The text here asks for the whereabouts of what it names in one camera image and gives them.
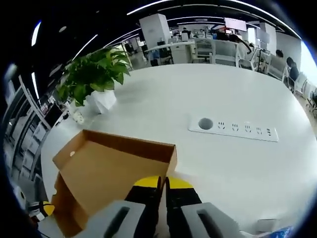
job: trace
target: white table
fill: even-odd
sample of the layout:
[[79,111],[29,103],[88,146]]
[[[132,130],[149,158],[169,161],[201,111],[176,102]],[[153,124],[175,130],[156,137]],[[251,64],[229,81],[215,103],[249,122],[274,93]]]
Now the white table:
[[[175,64],[131,72],[117,103],[86,128],[176,144],[176,172],[203,202],[245,231],[263,218],[299,220],[317,185],[317,143],[301,105],[279,80],[213,64]],[[279,142],[190,132],[190,115],[257,121]],[[52,128],[42,148],[43,180],[54,194],[53,156],[81,130],[72,119]]]
[[190,46],[190,45],[194,45],[194,44],[195,44],[195,41],[184,41],[184,42],[169,43],[169,44],[165,44],[165,45],[152,47],[152,48],[146,50],[145,52],[150,52],[150,51],[154,51],[154,50],[158,50],[158,49],[168,48],[168,47],[171,47],[171,46]]

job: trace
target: power socket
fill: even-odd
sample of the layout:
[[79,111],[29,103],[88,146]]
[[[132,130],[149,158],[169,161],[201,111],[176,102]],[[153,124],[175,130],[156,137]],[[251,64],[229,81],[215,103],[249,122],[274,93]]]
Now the power socket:
[[277,131],[274,127],[262,126],[256,122],[222,120],[212,117],[192,117],[188,129],[194,132],[278,142]]

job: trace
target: white cabinet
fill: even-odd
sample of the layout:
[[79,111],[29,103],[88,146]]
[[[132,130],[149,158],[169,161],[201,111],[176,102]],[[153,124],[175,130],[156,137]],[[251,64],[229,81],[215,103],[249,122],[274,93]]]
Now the white cabinet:
[[192,53],[189,45],[171,46],[174,63],[191,63]]

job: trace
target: office floor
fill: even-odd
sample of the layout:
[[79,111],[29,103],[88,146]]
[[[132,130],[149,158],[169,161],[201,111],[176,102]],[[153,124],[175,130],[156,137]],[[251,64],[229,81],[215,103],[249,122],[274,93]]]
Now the office floor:
[[302,105],[304,111],[306,112],[306,115],[307,115],[309,121],[311,122],[313,131],[314,131],[316,138],[317,138],[317,119],[313,116],[313,114],[311,112],[309,112],[309,108],[306,107],[307,100],[300,97],[300,96],[296,96],[296,99]]

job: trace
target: cardboard box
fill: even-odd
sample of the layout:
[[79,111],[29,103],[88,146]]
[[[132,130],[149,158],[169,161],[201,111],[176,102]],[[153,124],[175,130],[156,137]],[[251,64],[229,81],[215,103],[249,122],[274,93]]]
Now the cardboard box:
[[83,130],[53,158],[55,219],[66,237],[85,229],[89,217],[114,200],[124,200],[133,184],[165,176],[176,166],[175,145]]

